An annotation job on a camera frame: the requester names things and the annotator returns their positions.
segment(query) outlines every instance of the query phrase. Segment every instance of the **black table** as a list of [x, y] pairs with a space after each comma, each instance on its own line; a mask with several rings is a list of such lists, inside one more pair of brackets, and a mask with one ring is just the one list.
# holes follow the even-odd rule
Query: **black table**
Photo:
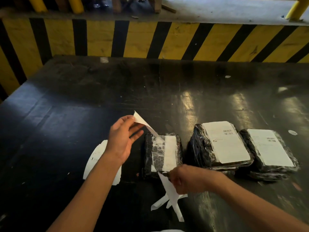
[[[158, 133], [178, 133], [183, 146], [196, 123], [226, 120], [239, 130], [277, 131], [301, 170], [274, 184], [232, 178], [308, 223], [308, 72], [307, 64], [52, 59], [0, 105], [1, 230], [45, 231], [83, 183], [87, 160], [110, 126], [134, 110]], [[207, 192], [179, 200], [184, 223], [172, 208], [151, 212], [165, 191], [140, 177], [143, 141], [134, 143], [95, 230], [250, 231]]]

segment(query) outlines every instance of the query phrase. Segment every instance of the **stack of packages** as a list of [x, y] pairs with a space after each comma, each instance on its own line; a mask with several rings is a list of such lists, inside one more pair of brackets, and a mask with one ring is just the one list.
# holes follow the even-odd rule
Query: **stack of packages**
[[186, 162], [202, 168], [235, 171], [254, 160], [234, 125], [227, 121], [196, 124], [190, 146], [193, 155], [186, 156]]
[[145, 166], [142, 170], [144, 179], [159, 178], [157, 171], [165, 174], [182, 165], [183, 150], [180, 136], [174, 133], [155, 137], [145, 137]]
[[254, 163], [241, 169], [249, 177], [264, 181], [287, 179], [299, 170], [299, 162], [273, 130], [243, 129], [240, 134], [255, 156]]

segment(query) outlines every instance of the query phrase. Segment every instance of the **yellow and black striped wall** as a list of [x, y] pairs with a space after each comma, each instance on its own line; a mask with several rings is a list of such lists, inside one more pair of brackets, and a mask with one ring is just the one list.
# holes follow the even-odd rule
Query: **yellow and black striped wall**
[[0, 99], [54, 55], [309, 62], [309, 26], [3, 18]]

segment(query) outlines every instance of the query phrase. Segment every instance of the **forearm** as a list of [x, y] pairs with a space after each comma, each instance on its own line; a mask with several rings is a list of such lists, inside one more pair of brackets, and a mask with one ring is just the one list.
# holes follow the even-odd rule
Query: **forearm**
[[309, 231], [309, 226], [242, 188], [226, 176], [217, 187], [220, 195], [256, 231]]
[[54, 231], [93, 231], [102, 206], [112, 186], [120, 163], [104, 153], [87, 179], [48, 229]]

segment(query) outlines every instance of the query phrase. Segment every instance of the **yellow bollard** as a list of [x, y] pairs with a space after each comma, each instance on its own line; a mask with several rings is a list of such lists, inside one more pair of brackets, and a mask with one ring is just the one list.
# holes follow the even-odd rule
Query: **yellow bollard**
[[74, 14], [80, 14], [84, 12], [82, 0], [69, 0], [69, 2]]
[[306, 11], [307, 7], [309, 6], [309, 0], [297, 0], [288, 14], [286, 15], [285, 19], [289, 20], [299, 20], [303, 13]]
[[43, 0], [29, 0], [36, 12], [48, 12]]

